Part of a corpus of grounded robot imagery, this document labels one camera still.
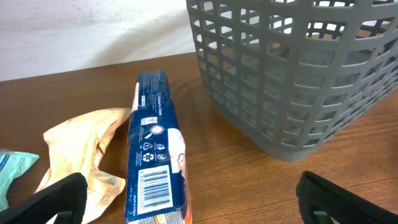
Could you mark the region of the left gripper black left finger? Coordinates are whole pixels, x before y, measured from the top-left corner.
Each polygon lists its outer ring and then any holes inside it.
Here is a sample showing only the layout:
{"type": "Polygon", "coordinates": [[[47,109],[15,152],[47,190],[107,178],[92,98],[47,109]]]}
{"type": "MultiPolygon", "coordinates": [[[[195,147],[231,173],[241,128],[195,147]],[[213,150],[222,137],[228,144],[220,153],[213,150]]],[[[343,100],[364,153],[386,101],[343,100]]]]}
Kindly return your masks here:
{"type": "Polygon", "coordinates": [[[88,184],[79,172],[33,194],[15,207],[1,212],[1,224],[55,223],[80,224],[86,208],[88,184]]]}

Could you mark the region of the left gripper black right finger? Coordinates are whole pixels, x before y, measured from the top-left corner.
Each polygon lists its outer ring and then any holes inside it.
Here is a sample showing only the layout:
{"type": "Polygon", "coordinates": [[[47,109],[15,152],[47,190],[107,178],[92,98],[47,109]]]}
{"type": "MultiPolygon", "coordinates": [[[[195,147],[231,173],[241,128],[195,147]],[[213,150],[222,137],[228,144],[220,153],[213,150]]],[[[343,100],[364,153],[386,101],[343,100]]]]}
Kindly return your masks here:
{"type": "Polygon", "coordinates": [[[397,223],[397,215],[346,189],[304,171],[296,186],[298,207],[304,224],[397,223]]]}

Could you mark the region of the beige plastic bag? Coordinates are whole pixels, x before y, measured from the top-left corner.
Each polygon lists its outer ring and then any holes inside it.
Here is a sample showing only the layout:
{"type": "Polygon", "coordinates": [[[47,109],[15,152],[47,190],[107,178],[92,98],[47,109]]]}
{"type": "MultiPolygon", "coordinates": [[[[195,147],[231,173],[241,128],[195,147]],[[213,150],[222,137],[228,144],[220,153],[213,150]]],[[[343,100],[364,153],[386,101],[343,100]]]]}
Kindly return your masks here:
{"type": "Polygon", "coordinates": [[[49,147],[50,167],[36,191],[79,172],[88,184],[83,223],[99,218],[123,191],[126,180],[99,170],[99,164],[129,108],[96,110],[68,119],[43,133],[49,147]]]}

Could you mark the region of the mint green wipes pack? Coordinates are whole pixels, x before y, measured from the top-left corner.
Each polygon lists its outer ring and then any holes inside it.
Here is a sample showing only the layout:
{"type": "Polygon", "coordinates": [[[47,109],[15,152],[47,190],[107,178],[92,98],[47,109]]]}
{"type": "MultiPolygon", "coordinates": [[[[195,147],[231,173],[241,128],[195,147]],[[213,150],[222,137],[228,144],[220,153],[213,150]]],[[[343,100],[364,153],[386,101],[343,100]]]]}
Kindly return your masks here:
{"type": "Polygon", "coordinates": [[[9,207],[6,195],[12,181],[29,170],[38,159],[37,154],[1,149],[1,211],[9,207]]]}

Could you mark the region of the dark blue tissue pack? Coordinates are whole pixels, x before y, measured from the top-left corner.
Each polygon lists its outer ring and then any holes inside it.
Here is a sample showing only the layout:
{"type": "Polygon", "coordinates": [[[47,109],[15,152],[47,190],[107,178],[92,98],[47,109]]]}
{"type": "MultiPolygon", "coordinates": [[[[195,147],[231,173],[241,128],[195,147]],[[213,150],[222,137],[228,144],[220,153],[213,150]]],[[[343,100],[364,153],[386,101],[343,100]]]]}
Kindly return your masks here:
{"type": "Polygon", "coordinates": [[[163,70],[137,76],[127,148],[124,221],[191,223],[186,145],[163,70]]]}

